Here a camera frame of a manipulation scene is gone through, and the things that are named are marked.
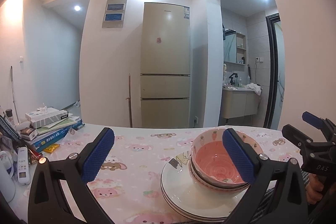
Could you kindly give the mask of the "person's right hand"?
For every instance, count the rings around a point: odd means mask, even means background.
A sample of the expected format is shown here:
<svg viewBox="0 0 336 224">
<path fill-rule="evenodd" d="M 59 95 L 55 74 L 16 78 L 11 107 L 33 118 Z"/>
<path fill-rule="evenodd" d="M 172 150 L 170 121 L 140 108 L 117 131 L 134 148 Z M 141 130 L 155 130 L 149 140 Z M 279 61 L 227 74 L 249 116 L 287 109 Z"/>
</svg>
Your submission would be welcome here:
<svg viewBox="0 0 336 224">
<path fill-rule="evenodd" d="M 309 182 L 306 186 L 306 197 L 309 204 L 316 204 L 323 198 L 323 183 L 320 182 L 317 175 L 309 174 Z"/>
</svg>

